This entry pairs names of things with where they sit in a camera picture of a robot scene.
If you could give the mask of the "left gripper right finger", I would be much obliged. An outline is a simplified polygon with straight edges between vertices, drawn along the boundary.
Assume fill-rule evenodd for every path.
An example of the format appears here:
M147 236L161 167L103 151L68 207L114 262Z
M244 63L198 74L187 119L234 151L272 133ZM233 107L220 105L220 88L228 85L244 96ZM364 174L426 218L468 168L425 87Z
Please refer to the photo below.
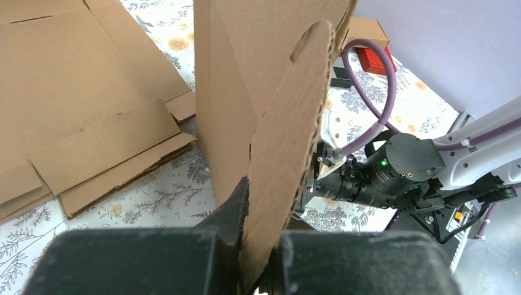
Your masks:
M323 232L291 218L261 276L267 294L461 294L443 249L414 231Z

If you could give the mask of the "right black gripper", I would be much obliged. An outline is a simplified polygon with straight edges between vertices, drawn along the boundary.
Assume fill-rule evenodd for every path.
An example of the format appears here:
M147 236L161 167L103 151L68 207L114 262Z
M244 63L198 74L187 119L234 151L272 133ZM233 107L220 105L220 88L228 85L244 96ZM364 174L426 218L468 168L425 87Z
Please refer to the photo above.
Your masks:
M295 211L303 213L313 197L420 214L472 200L495 203L517 196L517 185L492 173L462 188L443 190L441 173L448 167L431 139L381 132L374 140L383 145L376 149L373 141L366 144L366 162L350 154L344 164L323 178L319 177L321 162L314 161Z

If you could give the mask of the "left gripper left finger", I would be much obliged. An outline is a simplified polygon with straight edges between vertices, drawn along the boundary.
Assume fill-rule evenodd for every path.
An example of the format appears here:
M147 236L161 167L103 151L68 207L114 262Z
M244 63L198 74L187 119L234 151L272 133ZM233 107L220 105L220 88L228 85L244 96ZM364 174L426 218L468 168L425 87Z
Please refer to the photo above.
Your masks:
M194 227L68 231L49 245L24 294L236 294L249 205L243 177Z

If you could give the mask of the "cardboard box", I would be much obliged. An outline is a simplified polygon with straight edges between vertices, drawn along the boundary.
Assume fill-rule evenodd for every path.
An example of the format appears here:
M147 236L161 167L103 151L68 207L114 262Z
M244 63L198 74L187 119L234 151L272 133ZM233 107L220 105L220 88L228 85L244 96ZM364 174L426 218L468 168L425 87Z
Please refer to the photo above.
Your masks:
M198 143L218 205L249 181L235 294L254 291L310 167L354 1L195 1Z

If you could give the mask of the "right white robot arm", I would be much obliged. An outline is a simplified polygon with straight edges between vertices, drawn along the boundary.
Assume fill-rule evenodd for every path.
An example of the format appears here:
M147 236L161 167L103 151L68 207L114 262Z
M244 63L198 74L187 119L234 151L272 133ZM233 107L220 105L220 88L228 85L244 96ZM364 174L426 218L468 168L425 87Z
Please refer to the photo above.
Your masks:
M385 130L373 124L362 142L367 160L342 152L326 114L304 191L302 213L313 197L409 214L427 214L475 200L492 204L516 197L520 187L520 100L436 139Z

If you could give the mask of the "folded box on red box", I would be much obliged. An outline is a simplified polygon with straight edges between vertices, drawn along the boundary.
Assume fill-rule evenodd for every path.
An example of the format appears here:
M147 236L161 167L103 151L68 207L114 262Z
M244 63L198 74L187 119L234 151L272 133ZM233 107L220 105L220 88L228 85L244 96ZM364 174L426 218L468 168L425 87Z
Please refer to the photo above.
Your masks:
M351 17L344 44L355 39L368 39L374 41L382 49L385 49L389 44L388 36L380 22L371 18Z

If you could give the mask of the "floral patterned table mat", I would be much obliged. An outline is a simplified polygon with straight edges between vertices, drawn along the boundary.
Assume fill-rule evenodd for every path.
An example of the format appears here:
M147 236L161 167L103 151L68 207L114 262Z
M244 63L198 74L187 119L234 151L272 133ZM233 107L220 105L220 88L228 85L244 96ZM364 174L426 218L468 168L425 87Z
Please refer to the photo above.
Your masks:
M166 59L195 90L193 1L120 1L152 38ZM350 63L373 104L385 102L381 76L361 69L358 56ZM397 101L390 122L419 138L448 132L457 111L393 57L397 71ZM345 111L350 119L346 139L358 137L375 118L356 90L331 88L326 107ZM210 171L198 147L167 162L91 208L68 220L59 200L49 200L1 225L1 294L21 294L31 272L52 240L65 231L123 227L194 226L215 208ZM314 197L304 219L326 231L381 231L394 210L323 200Z

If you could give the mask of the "black white checkerboard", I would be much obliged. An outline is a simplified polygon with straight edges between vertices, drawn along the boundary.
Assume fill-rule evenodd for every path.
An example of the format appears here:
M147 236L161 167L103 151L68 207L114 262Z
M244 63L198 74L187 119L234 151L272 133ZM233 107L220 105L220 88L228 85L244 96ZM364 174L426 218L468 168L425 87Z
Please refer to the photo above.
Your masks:
M348 89L353 86L351 79L345 71L341 57L338 57L332 65L330 86L342 89Z

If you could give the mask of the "stack of flat cardboard sheets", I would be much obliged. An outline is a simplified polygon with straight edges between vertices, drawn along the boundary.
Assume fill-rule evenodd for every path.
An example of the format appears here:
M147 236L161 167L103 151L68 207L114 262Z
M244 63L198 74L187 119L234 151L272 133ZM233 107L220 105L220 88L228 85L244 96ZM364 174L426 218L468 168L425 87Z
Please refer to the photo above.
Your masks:
M72 217L188 149L195 95L119 1L1 2L1 221Z

